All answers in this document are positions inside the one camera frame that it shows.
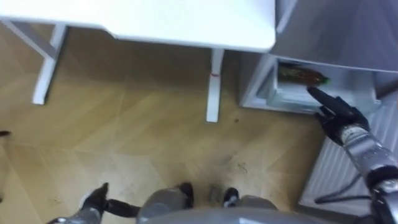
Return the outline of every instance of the robot leg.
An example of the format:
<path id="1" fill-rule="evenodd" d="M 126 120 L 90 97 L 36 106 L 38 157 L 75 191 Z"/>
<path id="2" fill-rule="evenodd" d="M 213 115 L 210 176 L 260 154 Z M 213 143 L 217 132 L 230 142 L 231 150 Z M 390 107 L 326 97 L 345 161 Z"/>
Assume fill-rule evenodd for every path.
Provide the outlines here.
<path id="1" fill-rule="evenodd" d="M 252 195 L 245 195 L 239 198 L 239 192 L 235 188 L 229 188 L 223 200 L 223 207 L 248 207 L 278 210 L 278 208 L 269 200 Z"/>
<path id="2" fill-rule="evenodd" d="M 183 183 L 171 189 L 158 190 L 141 207 L 137 214 L 136 223 L 141 224 L 150 218 L 192 207 L 193 190 L 190 183 Z"/>

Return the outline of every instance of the white radiator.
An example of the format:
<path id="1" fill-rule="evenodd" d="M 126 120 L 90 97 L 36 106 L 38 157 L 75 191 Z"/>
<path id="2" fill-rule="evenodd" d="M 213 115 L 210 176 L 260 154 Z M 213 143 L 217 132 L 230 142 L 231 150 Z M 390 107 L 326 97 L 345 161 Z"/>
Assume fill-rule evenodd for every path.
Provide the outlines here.
<path id="1" fill-rule="evenodd" d="M 382 99 L 383 107 L 368 116 L 372 133 L 398 158 L 398 91 Z M 344 149 L 326 139 L 312 174 L 305 186 L 300 205 L 330 210 L 350 215 L 369 213 L 369 201 L 329 203 L 317 205 L 314 199 L 334 192 L 350 182 L 358 173 Z M 360 180 L 343 195 L 368 195 L 363 180 Z"/>

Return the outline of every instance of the desk tabletop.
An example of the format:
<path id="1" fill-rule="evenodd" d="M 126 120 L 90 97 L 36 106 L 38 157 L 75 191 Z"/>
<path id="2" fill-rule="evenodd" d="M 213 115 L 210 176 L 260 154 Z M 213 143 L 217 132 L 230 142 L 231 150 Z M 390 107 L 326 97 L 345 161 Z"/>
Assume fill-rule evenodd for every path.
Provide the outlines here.
<path id="1" fill-rule="evenodd" d="M 0 18 L 107 30 L 118 39 L 267 52 L 275 0 L 0 0 Z"/>

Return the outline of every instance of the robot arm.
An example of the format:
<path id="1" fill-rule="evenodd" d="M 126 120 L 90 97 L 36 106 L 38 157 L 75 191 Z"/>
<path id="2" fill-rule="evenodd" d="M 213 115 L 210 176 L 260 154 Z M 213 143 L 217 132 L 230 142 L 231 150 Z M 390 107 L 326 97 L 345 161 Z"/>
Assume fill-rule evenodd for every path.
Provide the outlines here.
<path id="1" fill-rule="evenodd" d="M 371 194 L 377 223 L 398 223 L 398 161 L 370 132 L 367 119 L 341 98 L 317 88 L 308 92 L 323 106 L 315 114 L 326 135 L 344 148 Z"/>

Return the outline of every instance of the cable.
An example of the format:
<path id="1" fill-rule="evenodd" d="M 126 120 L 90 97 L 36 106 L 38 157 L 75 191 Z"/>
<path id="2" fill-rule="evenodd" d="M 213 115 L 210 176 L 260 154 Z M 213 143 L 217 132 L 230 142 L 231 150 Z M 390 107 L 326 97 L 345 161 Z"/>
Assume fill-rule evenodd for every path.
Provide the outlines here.
<path id="1" fill-rule="evenodd" d="M 361 178 L 360 174 L 357 174 L 352 181 L 344 186 L 342 189 L 339 189 L 335 192 L 332 192 L 330 194 L 318 197 L 314 200 L 316 204 L 324 204 L 324 203 L 333 203 L 333 202 L 345 202 L 345 201 L 350 201 L 350 200 L 371 200 L 371 197 L 368 195 L 351 195 L 351 196 L 345 196 L 345 197 L 339 197 L 339 195 L 342 195 L 343 193 L 347 192 L 349 189 L 351 189 Z"/>

